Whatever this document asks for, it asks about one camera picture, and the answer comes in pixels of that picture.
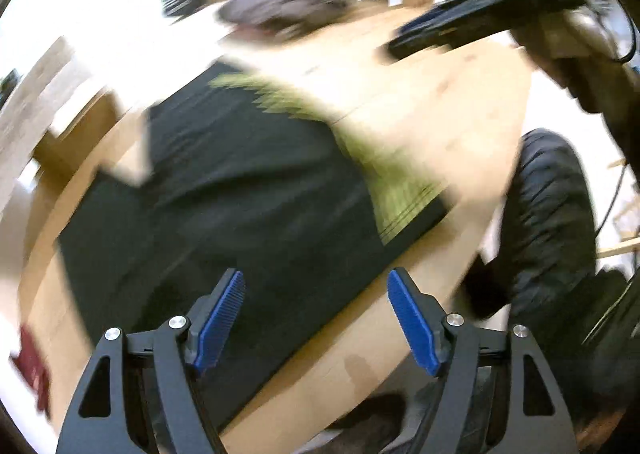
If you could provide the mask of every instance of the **wooden table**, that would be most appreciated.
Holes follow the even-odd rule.
[[[448,216],[393,265],[446,307],[505,192],[531,67],[520,50],[480,40],[418,53],[391,66],[377,47],[412,18],[401,8],[328,27],[285,48],[229,47],[229,58],[316,97],[332,123],[402,152],[417,173],[446,180]],[[82,164],[56,203],[20,286],[23,315],[52,369],[53,420],[63,413],[90,354],[56,249],[98,164],[131,180],[148,173],[145,116],[127,114]],[[298,351],[225,429],[231,454],[284,454],[366,398],[408,354],[382,273]]]

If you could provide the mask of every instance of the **silver bolt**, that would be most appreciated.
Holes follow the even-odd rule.
[[[173,329],[180,329],[187,323],[187,319],[182,315],[178,315],[177,317],[173,317],[169,320],[169,327]]]
[[[104,334],[104,338],[106,338],[107,340],[115,340],[119,336],[120,330],[118,328],[107,329],[106,333]]]
[[[529,336],[529,330],[527,329],[527,326],[517,324],[513,326],[513,334],[521,339],[525,339]]]
[[[449,313],[447,315],[447,324],[449,324],[450,326],[462,326],[465,323],[465,319],[462,315],[459,315],[458,313]]]

